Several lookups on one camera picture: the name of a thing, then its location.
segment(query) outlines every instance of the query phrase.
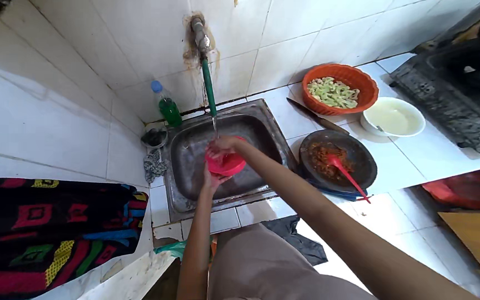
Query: gas stove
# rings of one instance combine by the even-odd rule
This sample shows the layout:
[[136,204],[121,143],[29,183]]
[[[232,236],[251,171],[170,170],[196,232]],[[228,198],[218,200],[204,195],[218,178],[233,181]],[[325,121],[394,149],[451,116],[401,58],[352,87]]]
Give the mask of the gas stove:
[[479,40],[420,53],[390,77],[457,146],[480,153]]

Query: stainless steel sink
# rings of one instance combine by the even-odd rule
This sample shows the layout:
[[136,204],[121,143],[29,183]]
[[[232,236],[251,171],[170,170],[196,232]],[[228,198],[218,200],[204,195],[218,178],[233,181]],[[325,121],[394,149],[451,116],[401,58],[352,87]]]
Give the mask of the stainless steel sink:
[[[241,136],[275,161],[295,170],[296,160],[263,99],[229,107],[217,113],[220,134]],[[168,166],[164,175],[170,221],[194,215],[203,184],[205,147],[214,137],[212,119],[205,114],[168,128],[170,142],[162,148]],[[246,166],[222,184],[214,195],[212,211],[270,198],[275,193]]]

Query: red spoon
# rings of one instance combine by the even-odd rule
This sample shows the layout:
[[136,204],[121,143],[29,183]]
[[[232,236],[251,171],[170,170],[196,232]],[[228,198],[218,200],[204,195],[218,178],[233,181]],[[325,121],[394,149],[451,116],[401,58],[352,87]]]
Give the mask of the red spoon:
[[344,176],[347,177],[347,179],[349,181],[351,181],[351,183],[355,186],[355,188],[357,188],[358,192],[364,197],[364,200],[368,201],[368,203],[371,204],[370,200],[368,200],[368,196],[366,196],[366,194],[361,189],[361,187],[358,186],[357,182],[353,179],[353,177],[351,177],[351,175],[342,166],[342,162],[338,159],[337,155],[327,154],[327,163],[329,165],[333,165],[333,166],[337,167],[340,170],[340,172],[342,172],[342,174],[344,174]]

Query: kitchen counter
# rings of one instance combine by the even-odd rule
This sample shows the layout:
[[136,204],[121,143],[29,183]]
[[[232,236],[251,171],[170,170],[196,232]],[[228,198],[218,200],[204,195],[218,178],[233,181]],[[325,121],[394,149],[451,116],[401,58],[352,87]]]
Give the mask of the kitchen counter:
[[[368,73],[379,87],[379,97],[404,99],[390,88],[388,72],[403,64],[412,54],[402,54],[358,67]],[[310,133],[323,129],[311,119],[293,108],[286,97],[301,100],[300,83],[260,93],[245,99],[219,105],[223,109],[246,101],[264,98],[297,158],[299,146]],[[366,132],[359,123],[360,114],[331,117],[332,121],[348,130],[361,141],[377,162],[377,179],[367,189],[369,195],[379,195],[401,188],[419,185],[458,174],[480,169],[480,154],[473,149],[460,149],[427,120],[425,130],[415,137],[380,137]],[[334,202],[346,203],[341,199],[327,196]],[[163,237],[185,240],[191,219],[170,224],[168,203],[163,178],[151,184],[149,191],[153,233],[157,239]],[[227,208],[211,215],[211,233],[218,233],[241,226],[294,215],[295,212],[279,197],[249,203],[236,208]]]

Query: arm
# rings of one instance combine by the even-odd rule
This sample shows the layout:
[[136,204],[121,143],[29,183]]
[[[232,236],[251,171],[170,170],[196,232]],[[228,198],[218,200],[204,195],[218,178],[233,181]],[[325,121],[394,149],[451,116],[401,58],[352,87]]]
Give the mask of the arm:
[[242,155],[378,299],[478,299],[369,231],[249,143],[222,137],[215,145]]
[[182,256],[179,284],[177,285],[177,300],[206,299],[212,196],[218,186],[229,180],[230,177],[219,177],[211,174],[206,163],[204,176],[205,180],[197,199],[196,212]]

